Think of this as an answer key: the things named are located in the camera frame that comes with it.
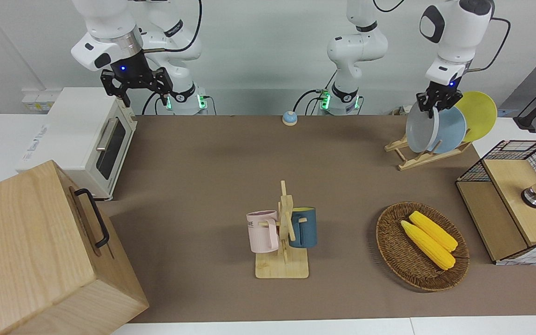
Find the oven door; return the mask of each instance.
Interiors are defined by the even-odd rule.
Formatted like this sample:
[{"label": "oven door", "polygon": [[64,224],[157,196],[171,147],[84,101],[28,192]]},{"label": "oven door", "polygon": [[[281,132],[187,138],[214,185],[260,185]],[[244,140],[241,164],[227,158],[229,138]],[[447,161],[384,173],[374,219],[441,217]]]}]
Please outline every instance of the oven door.
[{"label": "oven door", "polygon": [[95,148],[95,162],[90,169],[96,184],[100,185],[104,191],[102,194],[96,194],[97,198],[107,199],[112,196],[133,134],[125,116],[117,108],[117,112],[107,120],[102,131],[102,136]]}]

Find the woven tray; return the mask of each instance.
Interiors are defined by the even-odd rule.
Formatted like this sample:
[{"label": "woven tray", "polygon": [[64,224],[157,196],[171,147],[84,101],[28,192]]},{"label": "woven tray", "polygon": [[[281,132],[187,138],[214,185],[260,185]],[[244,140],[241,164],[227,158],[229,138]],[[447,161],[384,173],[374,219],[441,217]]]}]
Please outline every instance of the woven tray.
[{"label": "woven tray", "polygon": [[[444,271],[431,261],[404,233],[400,220],[409,220],[415,210],[438,223],[458,241],[452,252],[456,264]],[[469,250],[459,230],[444,215],[433,208],[414,202],[393,204],[380,215],[376,225],[376,240],[386,264],[408,284],[425,291],[453,288],[463,280],[469,267]]]}]

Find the yellow corn cob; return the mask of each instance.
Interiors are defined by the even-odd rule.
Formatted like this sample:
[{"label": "yellow corn cob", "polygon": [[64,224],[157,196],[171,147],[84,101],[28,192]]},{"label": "yellow corn cob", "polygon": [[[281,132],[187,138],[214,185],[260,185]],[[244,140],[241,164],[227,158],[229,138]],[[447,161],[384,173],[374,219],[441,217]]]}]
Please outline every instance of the yellow corn cob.
[{"label": "yellow corn cob", "polygon": [[440,269],[447,270],[454,266],[456,259],[448,252],[448,250],[445,250],[428,234],[405,220],[400,221],[400,224],[402,224],[404,232],[407,233],[409,238],[413,240],[419,249],[421,249],[429,259],[434,261]]},{"label": "yellow corn cob", "polygon": [[456,242],[454,237],[451,237],[442,227],[437,223],[432,221],[430,218],[415,210],[413,214],[409,216],[411,222],[422,231],[425,231],[431,238],[440,244],[444,249],[449,252],[456,250],[458,242]]}]

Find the plate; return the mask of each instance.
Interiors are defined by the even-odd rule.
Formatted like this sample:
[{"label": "plate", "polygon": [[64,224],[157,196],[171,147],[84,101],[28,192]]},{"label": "plate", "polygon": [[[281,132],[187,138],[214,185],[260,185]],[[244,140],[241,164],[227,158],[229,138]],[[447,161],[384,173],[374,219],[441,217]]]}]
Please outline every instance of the plate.
[{"label": "plate", "polygon": [[[445,109],[440,112],[440,126],[432,144],[427,147],[428,151],[436,154],[447,153],[456,149],[464,140],[466,134],[466,119],[456,107]],[[435,150],[436,144],[442,141]]]},{"label": "plate", "polygon": [[429,118],[429,112],[421,112],[419,104],[414,104],[407,119],[406,134],[409,148],[415,153],[426,150],[436,139],[440,118],[434,108],[434,117]]},{"label": "plate", "polygon": [[487,135],[497,120],[497,107],[489,95],[477,91],[464,93],[462,99],[455,104],[466,119],[469,133],[465,142],[476,141]]},{"label": "plate", "polygon": [[[447,271],[440,269],[404,233],[400,220],[409,221],[409,215],[415,210],[438,223],[458,242],[452,252],[456,258],[453,268]],[[376,241],[390,269],[411,286],[425,291],[442,291],[457,286],[469,268],[469,250],[460,231],[444,215],[426,204],[404,202],[386,208],[378,218]]]}]

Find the oven window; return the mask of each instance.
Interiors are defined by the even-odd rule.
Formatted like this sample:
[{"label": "oven window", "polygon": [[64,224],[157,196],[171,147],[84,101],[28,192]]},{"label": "oven window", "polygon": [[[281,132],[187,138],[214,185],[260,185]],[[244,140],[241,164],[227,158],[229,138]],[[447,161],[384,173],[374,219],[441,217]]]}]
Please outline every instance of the oven window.
[{"label": "oven window", "polygon": [[121,124],[121,121],[119,121],[113,136],[111,136],[111,142],[109,143],[107,150],[100,153],[98,161],[96,162],[96,169],[100,171],[100,174],[102,174],[106,180],[109,180],[109,177],[111,176],[111,170],[113,170],[124,138],[125,128]]}]

